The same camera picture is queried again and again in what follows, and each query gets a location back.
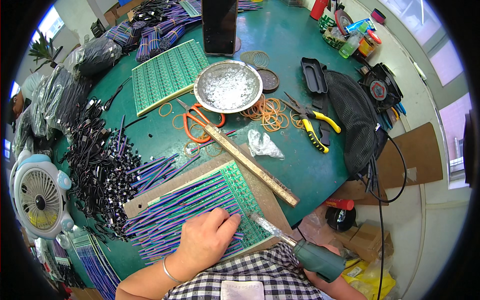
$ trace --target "worker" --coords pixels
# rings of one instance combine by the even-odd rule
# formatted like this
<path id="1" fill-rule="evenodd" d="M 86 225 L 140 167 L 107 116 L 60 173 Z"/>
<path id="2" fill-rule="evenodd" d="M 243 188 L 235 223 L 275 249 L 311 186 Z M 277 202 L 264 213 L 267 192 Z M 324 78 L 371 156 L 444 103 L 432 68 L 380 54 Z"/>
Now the worker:
<path id="1" fill-rule="evenodd" d="M 223 280 L 260 281 L 264 295 L 248 300 L 366 299 L 341 276 L 332 283 L 326 283 L 314 272 L 302 272 L 296 267 L 291 248 L 284 243 L 217 263 L 232 241 L 239 223 L 240 215 L 229 216 L 223 208 L 215 208 L 188 220 L 182 227 L 177 250 L 120 282 L 115 299 L 220 299 Z M 335 247 L 324 246 L 339 253 Z"/>
<path id="2" fill-rule="evenodd" d="M 43 76 L 35 72 L 30 74 L 20 86 L 20 91 L 8 103 L 7 124 L 12 124 L 32 103 L 33 92 L 42 81 Z"/>

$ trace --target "smartphone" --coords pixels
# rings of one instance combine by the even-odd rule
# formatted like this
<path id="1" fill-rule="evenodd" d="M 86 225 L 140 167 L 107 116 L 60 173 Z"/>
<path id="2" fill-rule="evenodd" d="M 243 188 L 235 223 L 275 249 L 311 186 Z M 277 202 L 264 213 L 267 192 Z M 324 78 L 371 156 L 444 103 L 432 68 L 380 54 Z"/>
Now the smartphone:
<path id="1" fill-rule="evenodd" d="M 238 0 L 202 0 L 204 52 L 233 55 Z"/>

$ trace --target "bangle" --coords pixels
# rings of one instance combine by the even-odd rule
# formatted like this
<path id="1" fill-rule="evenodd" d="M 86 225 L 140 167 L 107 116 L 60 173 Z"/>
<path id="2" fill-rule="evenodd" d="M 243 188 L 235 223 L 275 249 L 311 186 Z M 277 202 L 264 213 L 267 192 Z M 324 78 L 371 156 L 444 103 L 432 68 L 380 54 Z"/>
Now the bangle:
<path id="1" fill-rule="evenodd" d="M 162 265 L 163 265 L 163 271 L 165 272 L 165 274 L 167 274 L 168 277 L 170 277 L 171 280 L 175 281 L 175 282 L 178 282 L 178 283 L 185 283 L 185 281 L 180 281 L 180 280 L 176 280 L 175 278 L 173 278 L 172 275 L 170 275 L 170 273 L 167 271 L 167 268 L 165 267 L 165 260 L 167 258 L 165 257 L 163 260 L 162 260 Z"/>

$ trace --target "plaid shirt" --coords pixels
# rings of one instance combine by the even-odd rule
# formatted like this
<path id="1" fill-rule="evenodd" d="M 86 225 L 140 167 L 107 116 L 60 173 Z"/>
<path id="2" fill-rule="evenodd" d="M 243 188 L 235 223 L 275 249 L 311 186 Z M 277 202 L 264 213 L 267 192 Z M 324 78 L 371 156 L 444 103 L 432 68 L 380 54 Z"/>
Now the plaid shirt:
<path id="1" fill-rule="evenodd" d="M 217 263 L 194 279 L 170 290 L 164 299 L 219 299 L 223 280 L 261 281 L 265 300 L 332 300 L 298 269 L 291 248 L 278 243 L 270 249 Z"/>

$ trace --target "cartoon fan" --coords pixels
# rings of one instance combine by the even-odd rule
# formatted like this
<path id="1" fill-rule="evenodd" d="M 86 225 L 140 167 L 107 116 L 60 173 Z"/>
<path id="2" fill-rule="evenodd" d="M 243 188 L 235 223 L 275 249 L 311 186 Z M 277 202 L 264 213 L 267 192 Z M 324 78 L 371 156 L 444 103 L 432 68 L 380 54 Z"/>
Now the cartoon fan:
<path id="1" fill-rule="evenodd" d="M 72 182 L 44 154 L 20 153 L 10 175 L 10 194 L 17 219 L 29 236 L 52 240 L 71 230 L 66 191 Z"/>

